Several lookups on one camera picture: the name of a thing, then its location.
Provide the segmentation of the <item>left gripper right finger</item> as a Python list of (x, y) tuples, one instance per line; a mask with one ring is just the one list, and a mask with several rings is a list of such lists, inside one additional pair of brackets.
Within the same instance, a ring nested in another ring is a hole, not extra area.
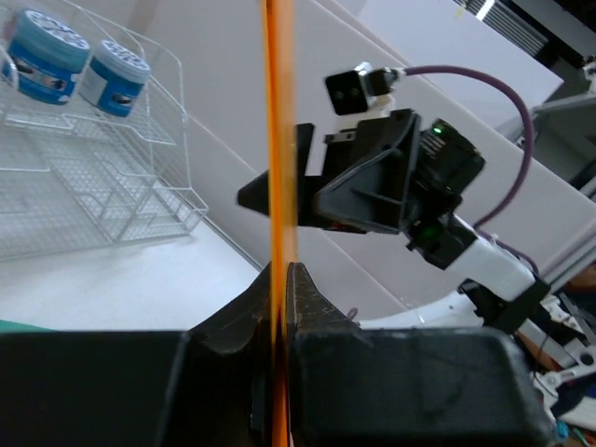
[(548, 446), (524, 358), (488, 328), (363, 330), (288, 270), (291, 434), (298, 446)]

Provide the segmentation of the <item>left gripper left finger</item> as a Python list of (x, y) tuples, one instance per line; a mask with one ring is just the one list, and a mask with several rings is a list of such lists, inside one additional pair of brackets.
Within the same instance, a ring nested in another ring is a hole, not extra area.
[(187, 331), (5, 332), (5, 446), (267, 446), (270, 273)]

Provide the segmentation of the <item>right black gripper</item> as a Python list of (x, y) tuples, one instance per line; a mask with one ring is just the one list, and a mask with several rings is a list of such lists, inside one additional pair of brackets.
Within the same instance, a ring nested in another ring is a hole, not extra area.
[[(479, 150), (446, 121), (427, 129), (412, 109), (358, 122), (325, 137), (321, 175), (308, 176), (315, 133), (312, 123), (296, 126), (297, 222), (345, 231), (403, 234), (441, 270), (477, 240), (454, 216), (462, 195), (485, 166)], [(237, 204), (269, 216), (269, 171), (237, 191)]]

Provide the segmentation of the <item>orange clip folder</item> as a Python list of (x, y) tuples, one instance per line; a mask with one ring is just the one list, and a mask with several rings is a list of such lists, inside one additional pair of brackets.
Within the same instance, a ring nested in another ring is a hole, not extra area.
[(292, 1), (262, 2), (271, 220), (271, 444), (273, 446), (291, 444), (286, 290), (290, 263), (298, 260), (293, 12)]

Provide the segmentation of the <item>blue jar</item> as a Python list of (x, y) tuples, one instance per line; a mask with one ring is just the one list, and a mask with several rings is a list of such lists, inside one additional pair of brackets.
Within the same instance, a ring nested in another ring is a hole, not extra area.
[(102, 40), (93, 52), (78, 93), (109, 115), (127, 117), (150, 76), (151, 67), (142, 57), (116, 41)]
[(23, 8), (14, 17), (7, 46), (10, 60), (3, 63), (2, 76), (17, 77), (19, 92), (36, 101), (64, 105), (73, 96), (89, 53), (89, 42), (68, 25)]

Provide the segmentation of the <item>green clip folder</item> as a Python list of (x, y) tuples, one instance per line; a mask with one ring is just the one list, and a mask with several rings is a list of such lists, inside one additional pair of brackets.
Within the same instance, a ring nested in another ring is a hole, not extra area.
[(51, 332), (51, 329), (9, 320), (0, 320), (1, 333), (14, 332)]

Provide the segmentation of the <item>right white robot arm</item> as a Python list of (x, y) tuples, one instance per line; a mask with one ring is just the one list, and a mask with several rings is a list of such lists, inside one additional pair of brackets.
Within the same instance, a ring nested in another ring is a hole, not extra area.
[(315, 128), (296, 128), (297, 223), (366, 235), (403, 235), (410, 251), (457, 275), (457, 289), (431, 305), (364, 320), (366, 330), (488, 326), (513, 333), (549, 294), (521, 258), (456, 214), (485, 161), (457, 129), (428, 128), (411, 109), (326, 136), (322, 172), (306, 165)]

